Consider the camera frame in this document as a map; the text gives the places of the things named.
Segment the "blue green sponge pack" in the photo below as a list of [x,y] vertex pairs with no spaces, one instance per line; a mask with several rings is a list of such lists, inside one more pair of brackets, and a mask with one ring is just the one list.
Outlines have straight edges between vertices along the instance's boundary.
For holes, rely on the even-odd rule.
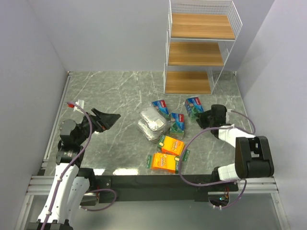
[[196,119],[198,114],[204,112],[199,97],[187,98],[185,100],[185,108],[190,119]]
[[165,100],[153,101],[152,105],[156,107],[158,112],[167,120],[170,121],[170,114]]
[[178,113],[171,113],[171,127],[169,130],[170,135],[183,138],[185,134],[185,123],[184,123],[184,115]]

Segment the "blue green sponge pack back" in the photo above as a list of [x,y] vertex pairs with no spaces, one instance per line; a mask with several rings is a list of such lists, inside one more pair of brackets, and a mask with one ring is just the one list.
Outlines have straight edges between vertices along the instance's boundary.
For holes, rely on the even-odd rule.
[[156,107],[158,112],[167,120],[170,121],[170,114],[165,100],[153,101],[152,105]]

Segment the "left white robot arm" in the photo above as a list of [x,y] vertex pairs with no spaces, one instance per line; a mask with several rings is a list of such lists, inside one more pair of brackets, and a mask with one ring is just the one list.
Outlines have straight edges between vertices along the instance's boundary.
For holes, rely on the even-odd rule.
[[60,125],[60,141],[56,155],[55,176],[46,203],[36,222],[30,222],[29,230],[71,230],[72,220],[85,194],[117,193],[100,188],[93,169],[81,167],[85,149],[94,132],[109,130],[121,117],[91,109],[92,114],[84,112],[81,123],[67,119]]

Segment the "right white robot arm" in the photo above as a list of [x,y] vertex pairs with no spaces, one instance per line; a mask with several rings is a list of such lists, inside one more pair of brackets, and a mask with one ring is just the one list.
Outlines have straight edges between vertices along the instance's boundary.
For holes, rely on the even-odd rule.
[[272,177],[274,164],[268,139],[255,135],[256,128],[253,123],[251,132],[227,123],[229,113],[247,118],[246,115],[220,104],[212,105],[208,111],[196,113],[196,121],[202,129],[210,130],[217,139],[235,148],[235,162],[217,168],[219,179],[229,181]]

